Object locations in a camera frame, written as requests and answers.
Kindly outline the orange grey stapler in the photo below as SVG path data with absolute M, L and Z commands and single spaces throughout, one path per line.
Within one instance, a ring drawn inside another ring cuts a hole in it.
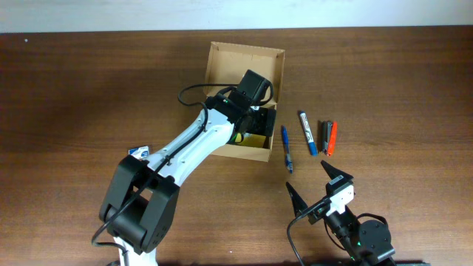
M 333 155 L 336 147 L 338 123 L 336 121 L 324 121 L 322 123 L 322 148 L 321 151 L 328 157 Z

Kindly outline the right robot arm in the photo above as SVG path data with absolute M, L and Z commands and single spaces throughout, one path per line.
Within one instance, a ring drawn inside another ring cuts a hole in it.
M 287 239 L 301 265 L 304 261 L 291 237 L 291 228 L 306 218 L 311 225 L 319 221 L 330 240 L 350 256 L 351 265 L 394 265 L 392 236 L 387 220 L 379 215 L 362 213 L 356 216 L 348 207 L 355 197 L 353 176 L 321 161 L 330 181 L 326 195 L 308 205 L 290 184 L 286 184 L 295 218 L 286 229 Z

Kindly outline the green tape roll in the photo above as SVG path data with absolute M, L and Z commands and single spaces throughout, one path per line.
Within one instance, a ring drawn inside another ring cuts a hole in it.
M 237 133 L 231 139 L 228 141 L 228 144 L 235 144 L 239 143 L 241 141 L 241 134 Z

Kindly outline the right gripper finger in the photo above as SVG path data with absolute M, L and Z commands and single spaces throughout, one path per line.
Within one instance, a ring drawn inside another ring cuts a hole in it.
M 321 161 L 321 166 L 329 176 L 331 180 L 334 180 L 335 178 L 342 176 L 343 178 L 346 178 L 347 180 L 351 180 L 352 176 L 342 170 L 339 170 L 335 168 L 334 166 L 330 165 L 328 162 L 325 160 Z
M 295 188 L 289 183 L 286 182 L 285 186 L 288 190 L 290 200 L 293 206 L 293 212 L 295 216 L 300 215 L 305 209 L 308 208 L 307 203 L 300 197 Z

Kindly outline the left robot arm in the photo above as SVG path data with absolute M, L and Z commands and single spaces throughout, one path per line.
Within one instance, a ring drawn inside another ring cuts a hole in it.
M 180 188 L 212 152 L 238 134 L 273 134 L 276 111 L 267 108 L 273 84 L 247 70 L 238 84 L 198 101 L 196 120 L 168 145 L 143 159 L 128 154 L 119 163 L 99 210 L 95 247 L 119 251 L 116 265 L 155 265 L 157 246 L 169 231 Z

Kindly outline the yellow spiral notepad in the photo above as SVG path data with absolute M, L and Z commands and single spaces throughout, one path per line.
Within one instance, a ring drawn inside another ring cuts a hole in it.
M 238 134 L 234 140 L 234 143 L 239 146 L 263 148 L 266 138 L 266 136 L 258 134 Z

